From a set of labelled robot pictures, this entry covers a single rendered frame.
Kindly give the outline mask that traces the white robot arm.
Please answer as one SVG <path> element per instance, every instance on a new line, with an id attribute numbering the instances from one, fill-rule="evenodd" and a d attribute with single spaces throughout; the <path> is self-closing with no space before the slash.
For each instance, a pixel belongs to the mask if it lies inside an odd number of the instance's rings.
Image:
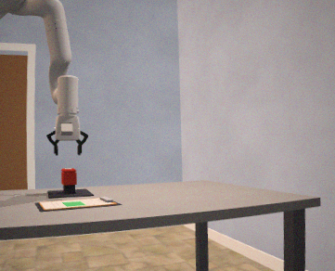
<path id="1" fill-rule="evenodd" d="M 79 113 L 78 78 L 67 76 L 71 47 L 63 5 L 59 0 L 0 0 L 0 19 L 7 13 L 44 19 L 50 54 L 48 80 L 58 115 Z"/>

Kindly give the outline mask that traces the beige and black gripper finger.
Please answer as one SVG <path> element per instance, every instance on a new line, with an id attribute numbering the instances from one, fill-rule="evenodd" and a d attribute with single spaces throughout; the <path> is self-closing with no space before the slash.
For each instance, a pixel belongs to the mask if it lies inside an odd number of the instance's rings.
<path id="1" fill-rule="evenodd" d="M 77 143 L 79 143 L 78 144 L 78 155 L 81 155 L 81 153 L 82 153 L 82 144 L 86 141 L 86 139 L 88 138 L 88 135 L 86 134 L 86 133 L 84 133 L 84 132 L 82 132 L 81 130 L 80 130 L 80 133 L 81 133 L 81 135 L 82 136 L 84 136 L 84 139 L 81 141 L 80 139 L 79 140 L 76 140 L 76 142 Z"/>
<path id="2" fill-rule="evenodd" d="M 54 154 L 56 154 L 56 156 L 58 155 L 58 141 L 53 141 L 51 136 L 54 135 L 56 133 L 56 130 L 52 133 L 50 133 L 49 135 L 47 135 L 48 140 L 54 145 Z"/>

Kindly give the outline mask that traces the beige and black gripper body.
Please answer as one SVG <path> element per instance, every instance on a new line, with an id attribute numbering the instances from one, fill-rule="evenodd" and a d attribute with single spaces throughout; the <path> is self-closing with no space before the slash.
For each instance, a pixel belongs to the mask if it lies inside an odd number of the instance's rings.
<path id="1" fill-rule="evenodd" d="M 73 135 L 61 135 L 61 123 L 72 123 Z M 78 128 L 79 127 L 79 128 Z M 56 118 L 55 139 L 59 141 L 74 141 L 81 137 L 79 117 L 77 115 L 64 114 Z M 79 132 L 79 133 L 78 133 Z"/>

